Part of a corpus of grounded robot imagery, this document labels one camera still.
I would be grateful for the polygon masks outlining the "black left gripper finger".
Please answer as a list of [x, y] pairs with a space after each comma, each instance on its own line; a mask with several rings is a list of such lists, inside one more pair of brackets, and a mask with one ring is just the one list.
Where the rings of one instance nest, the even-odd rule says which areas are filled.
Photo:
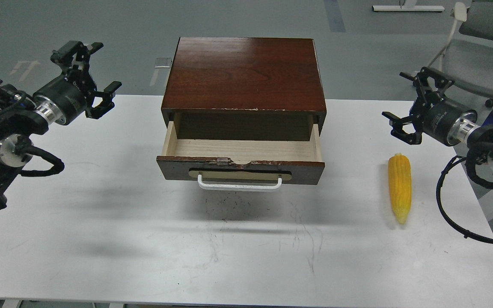
[[[97, 91], [94, 89], [88, 90], [86, 94], [86, 117], [91, 119], [99, 119], [106, 115], [110, 110], [115, 107], [115, 103], [112, 101], [115, 97], [115, 92], [122, 86], [122, 82], [113, 81], [103, 91]], [[94, 98], [102, 98], [101, 102], [95, 107]]]
[[83, 82], [89, 75], [90, 56], [102, 47], [104, 44], [99, 41], [92, 44], [68, 41], [60, 49], [52, 52], [50, 60], [59, 66], [66, 80]]

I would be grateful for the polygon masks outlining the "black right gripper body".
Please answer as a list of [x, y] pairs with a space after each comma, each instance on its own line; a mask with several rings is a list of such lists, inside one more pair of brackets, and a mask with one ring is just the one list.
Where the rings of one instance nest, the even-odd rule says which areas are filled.
[[429, 96], [417, 98], [417, 144], [427, 134], [445, 146], [466, 142], [466, 125], [474, 125], [478, 114], [452, 99]]

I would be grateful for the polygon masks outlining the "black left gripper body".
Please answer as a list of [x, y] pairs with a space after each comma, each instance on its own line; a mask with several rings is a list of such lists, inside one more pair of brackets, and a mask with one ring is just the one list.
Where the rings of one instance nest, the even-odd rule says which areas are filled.
[[35, 113], [47, 123], [68, 125], [84, 113], [94, 100], [89, 92], [96, 91], [92, 78], [67, 80], [60, 75], [33, 94]]

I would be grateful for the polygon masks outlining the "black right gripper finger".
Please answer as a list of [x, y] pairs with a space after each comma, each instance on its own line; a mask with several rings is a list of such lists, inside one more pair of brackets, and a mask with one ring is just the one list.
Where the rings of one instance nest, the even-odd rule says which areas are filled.
[[399, 76], [412, 83], [417, 99], [423, 103], [440, 103], [446, 100], [446, 90], [455, 84], [454, 79], [444, 72], [429, 67], [422, 67], [414, 74], [400, 72]]
[[[423, 130], [419, 128], [421, 123], [420, 115], [414, 114], [407, 117], [399, 118], [393, 113], [384, 111], [382, 115], [389, 120], [389, 125], [392, 127], [391, 136], [409, 144], [409, 145], [419, 145], [422, 142]], [[413, 133], [407, 133], [404, 130], [406, 125], [412, 124], [414, 128]]]

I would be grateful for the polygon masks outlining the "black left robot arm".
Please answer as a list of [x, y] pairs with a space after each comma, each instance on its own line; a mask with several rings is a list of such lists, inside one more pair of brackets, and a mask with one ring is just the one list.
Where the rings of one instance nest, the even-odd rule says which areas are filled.
[[103, 46], [68, 41], [53, 51], [51, 62], [61, 74], [33, 95], [0, 80], [0, 210], [6, 208], [5, 191], [17, 177], [50, 177], [65, 168], [60, 158], [34, 146], [31, 135], [45, 134], [53, 123], [68, 125], [82, 113], [99, 119], [115, 107], [113, 98], [122, 83], [113, 81], [99, 91], [89, 72], [91, 56]]

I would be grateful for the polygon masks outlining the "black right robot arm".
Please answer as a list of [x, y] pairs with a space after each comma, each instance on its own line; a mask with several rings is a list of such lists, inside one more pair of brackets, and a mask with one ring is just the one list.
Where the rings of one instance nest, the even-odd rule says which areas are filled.
[[407, 117], [382, 113], [389, 119], [391, 135], [409, 145], [421, 144], [423, 134], [448, 147], [465, 144], [468, 177], [493, 190], [493, 121], [478, 125], [475, 109], [448, 98], [445, 92], [454, 80], [439, 70], [423, 67], [415, 75], [400, 76], [412, 82], [417, 98]]

